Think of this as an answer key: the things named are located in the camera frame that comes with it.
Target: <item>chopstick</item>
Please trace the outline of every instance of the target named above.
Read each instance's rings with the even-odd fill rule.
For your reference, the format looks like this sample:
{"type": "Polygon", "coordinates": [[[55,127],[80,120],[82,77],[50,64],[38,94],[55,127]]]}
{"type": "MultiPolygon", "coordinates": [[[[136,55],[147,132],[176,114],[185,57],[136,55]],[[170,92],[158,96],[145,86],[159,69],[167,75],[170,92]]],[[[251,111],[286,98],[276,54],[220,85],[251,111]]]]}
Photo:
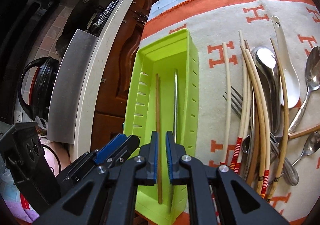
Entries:
{"type": "MultiPolygon", "coordinates": [[[[244,39],[242,35],[242,31],[239,30],[239,38],[240,38],[240,43],[244,45],[244,39]]],[[[246,120],[246,114],[247,114],[247,96],[248,96],[248,73],[247,73],[247,67],[245,65],[245,61],[243,60],[243,67],[242,67],[242,72],[243,72],[243,102],[242,102],[242,110],[241,110],[241,118],[240,118],[240,126],[239,126],[239,131],[238,131],[238,137],[236,141],[236,146],[235,150],[233,152],[230,168],[235,172],[239,172],[240,164],[238,163],[239,155],[240,158],[242,158],[242,151],[241,151],[241,143],[243,140],[243,133],[244,133],[244,127],[245,127],[245,120],[246,120]]]]}
{"type": "Polygon", "coordinates": [[[247,176],[246,183],[251,186],[253,179],[254,179],[254,173],[256,172],[256,167],[258,163],[258,155],[259,155],[259,146],[260,146],[260,129],[259,129],[259,121],[258,121],[258,112],[255,112],[255,123],[254,123],[254,144],[253,144],[253,152],[252,152],[252,158],[251,163],[249,166],[249,172],[247,176]]]}
{"type": "Polygon", "coordinates": [[[249,77],[254,89],[254,94],[257,101],[257,111],[258,111],[258,120],[259,120],[259,126],[260,126],[260,168],[259,168],[259,178],[258,183],[256,187],[256,192],[258,194],[262,193],[262,186],[263,186],[263,178],[265,174],[265,166],[266,166],[266,127],[265,127],[265,121],[264,121],[264,114],[263,114],[263,107],[261,102],[261,95],[259,92],[257,79],[255,78],[254,69],[250,63],[251,55],[249,53],[248,49],[244,49],[242,45],[240,45],[242,55],[244,57],[245,63],[247,65],[247,70],[249,73],[249,77]]]}
{"type": "Polygon", "coordinates": [[[247,53],[247,58],[249,59],[251,68],[254,73],[254,77],[257,81],[258,90],[260,93],[260,99],[261,99],[261,105],[262,105],[262,112],[263,112],[263,118],[264,118],[264,124],[265,124],[265,144],[266,144],[266,158],[265,158],[265,170],[264,170],[264,176],[263,176],[263,185],[262,185],[262,191],[261,191],[261,197],[264,198],[267,187],[268,187],[268,178],[269,178],[269,168],[270,168],[270,123],[269,123],[269,116],[268,116],[268,109],[267,109],[267,103],[266,98],[264,96],[262,84],[260,81],[260,77],[257,71],[257,68],[253,62],[253,59],[250,55],[250,52],[248,49],[245,49],[245,52],[247,53]]]}
{"type": "Polygon", "coordinates": [[[156,131],[158,133],[157,189],[158,189],[158,203],[162,204],[160,128],[161,128],[160,126],[160,87],[159,87],[159,74],[156,74],[156,131]]]}
{"type": "Polygon", "coordinates": [[[228,159],[226,158],[227,158],[227,151],[228,151],[230,123],[231,123],[231,80],[230,80],[227,44],[225,42],[222,43],[222,50],[223,50],[223,58],[224,58],[224,64],[226,68],[226,80],[227,80],[227,116],[226,116],[226,125],[225,125],[222,157],[221,157],[220,164],[227,164],[228,159]]]}
{"type": "Polygon", "coordinates": [[[284,164],[285,153],[287,151],[288,128],[289,128],[288,94],[287,94],[287,86],[286,86],[285,78],[284,78],[284,72],[283,72],[283,68],[282,68],[281,59],[279,57],[278,48],[277,48],[274,40],[272,38],[270,40],[271,40],[273,49],[274,49],[275,54],[276,54],[276,59],[278,61],[278,66],[279,66],[279,73],[280,73],[280,77],[281,77],[283,102],[284,102],[284,124],[283,124],[283,138],[282,138],[282,144],[281,144],[281,152],[280,152],[280,156],[279,156],[279,163],[278,163],[278,167],[277,167],[277,170],[276,170],[275,179],[273,180],[273,183],[271,185],[271,189],[270,189],[269,194],[267,196],[268,202],[271,200],[271,198],[273,196],[273,193],[275,192],[276,187],[278,185],[278,181],[279,181],[279,179],[281,177],[281,172],[282,172],[282,168],[283,168],[283,164],[284,164]]]}
{"type": "MultiPolygon", "coordinates": [[[[248,42],[247,40],[244,40],[244,43],[246,45],[246,48],[250,51],[249,49],[249,45],[248,45],[248,42]]],[[[244,120],[244,130],[243,130],[243,134],[242,134],[242,137],[245,138],[248,134],[248,129],[249,129],[249,120],[250,120],[250,109],[251,109],[251,96],[250,96],[250,92],[251,92],[251,89],[252,89],[252,86],[251,86],[251,82],[250,82],[250,78],[248,76],[248,73],[247,73],[247,67],[245,67],[245,70],[246,70],[246,77],[247,77],[247,97],[246,97],[246,100],[247,100],[247,103],[246,103],[246,106],[247,106],[247,109],[245,111],[245,120],[244,120]]],[[[239,172],[239,169],[240,169],[240,165],[241,165],[241,160],[242,160],[242,150],[240,150],[240,153],[239,153],[239,157],[237,159],[237,163],[236,163],[236,168],[235,168],[235,173],[238,173],[239,172]]]]}
{"type": "MultiPolygon", "coordinates": [[[[250,48],[249,48],[249,44],[247,42],[247,40],[241,40],[241,44],[243,45],[243,43],[245,44],[245,47],[246,49],[248,49],[250,51],[250,48]]],[[[255,115],[256,115],[256,105],[255,105],[255,98],[254,98],[254,91],[253,91],[253,88],[252,88],[252,85],[250,83],[250,104],[251,104],[251,112],[250,112],[250,116],[251,116],[251,122],[250,122],[250,125],[251,125],[251,130],[250,130],[250,137],[254,138],[254,127],[255,127],[255,115]]],[[[254,139],[250,139],[250,144],[249,144],[249,151],[248,151],[248,156],[247,156],[247,159],[246,159],[246,163],[245,163],[245,168],[244,168],[244,171],[243,171],[243,179],[244,180],[247,180],[248,178],[248,174],[249,174],[249,169],[250,169],[250,165],[251,165],[251,162],[252,162],[252,154],[253,154],[253,149],[254,149],[254,139]]]]}
{"type": "Polygon", "coordinates": [[[299,137],[302,137],[302,136],[305,136],[305,135],[309,135],[315,131],[319,131],[320,130],[320,124],[314,126],[314,127],[311,127],[311,128],[308,128],[306,130],[303,130],[303,131],[298,131],[298,132],[294,132],[292,134],[289,134],[289,139],[295,139],[295,138],[299,138],[299,137]]]}

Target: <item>black pot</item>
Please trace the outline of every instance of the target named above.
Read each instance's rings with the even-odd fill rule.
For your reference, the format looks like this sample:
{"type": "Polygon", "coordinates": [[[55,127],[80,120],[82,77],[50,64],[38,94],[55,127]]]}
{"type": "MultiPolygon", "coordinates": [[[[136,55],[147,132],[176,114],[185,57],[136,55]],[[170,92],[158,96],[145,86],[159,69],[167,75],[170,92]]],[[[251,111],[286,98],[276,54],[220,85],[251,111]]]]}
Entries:
{"type": "Polygon", "coordinates": [[[23,70],[18,86],[18,99],[25,113],[32,120],[35,120],[37,115],[48,120],[50,99],[58,69],[58,60],[52,57],[42,57],[30,62],[23,70]],[[38,67],[38,69],[32,80],[29,104],[27,104],[23,100],[21,87],[25,74],[33,67],[38,67]]]}

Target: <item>white countertop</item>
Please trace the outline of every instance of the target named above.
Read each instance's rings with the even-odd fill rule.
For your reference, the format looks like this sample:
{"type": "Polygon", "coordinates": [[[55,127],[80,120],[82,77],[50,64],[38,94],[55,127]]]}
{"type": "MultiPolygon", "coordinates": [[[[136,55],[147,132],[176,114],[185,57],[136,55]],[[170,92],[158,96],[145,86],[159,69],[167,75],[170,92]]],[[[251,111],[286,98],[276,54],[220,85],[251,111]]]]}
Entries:
{"type": "Polygon", "coordinates": [[[69,146],[71,162],[90,151],[94,109],[113,41],[133,0],[120,0],[106,22],[84,78],[76,117],[75,141],[69,146]]]}

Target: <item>metal screw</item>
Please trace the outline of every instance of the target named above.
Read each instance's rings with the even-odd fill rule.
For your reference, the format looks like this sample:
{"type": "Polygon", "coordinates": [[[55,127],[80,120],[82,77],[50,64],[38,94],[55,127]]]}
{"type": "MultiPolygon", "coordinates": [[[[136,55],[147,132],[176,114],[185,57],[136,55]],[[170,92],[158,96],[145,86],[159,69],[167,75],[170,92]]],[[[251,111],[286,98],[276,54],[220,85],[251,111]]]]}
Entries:
{"type": "Polygon", "coordinates": [[[219,166],[219,170],[221,172],[227,172],[227,171],[229,171],[229,167],[223,164],[223,165],[219,166]]]}
{"type": "Polygon", "coordinates": [[[103,165],[98,166],[98,173],[99,174],[103,174],[106,171],[107,171],[107,169],[103,165]]]}
{"type": "Polygon", "coordinates": [[[190,162],[191,161],[191,156],[189,155],[184,155],[181,157],[183,162],[190,162]]]}
{"type": "Polygon", "coordinates": [[[134,158],[134,160],[135,160],[137,163],[141,163],[141,162],[144,161],[144,157],[143,157],[143,156],[136,156],[136,157],[134,158]]]}

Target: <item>wall outlet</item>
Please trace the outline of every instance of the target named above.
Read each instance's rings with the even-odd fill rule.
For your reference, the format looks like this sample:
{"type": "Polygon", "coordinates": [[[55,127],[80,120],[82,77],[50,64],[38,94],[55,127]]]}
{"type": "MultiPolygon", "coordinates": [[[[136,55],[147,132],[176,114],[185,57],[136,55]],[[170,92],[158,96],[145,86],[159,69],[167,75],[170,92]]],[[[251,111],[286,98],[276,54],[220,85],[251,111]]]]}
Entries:
{"type": "Polygon", "coordinates": [[[14,118],[13,121],[15,123],[21,123],[22,122],[22,112],[15,110],[14,111],[14,118]]]}

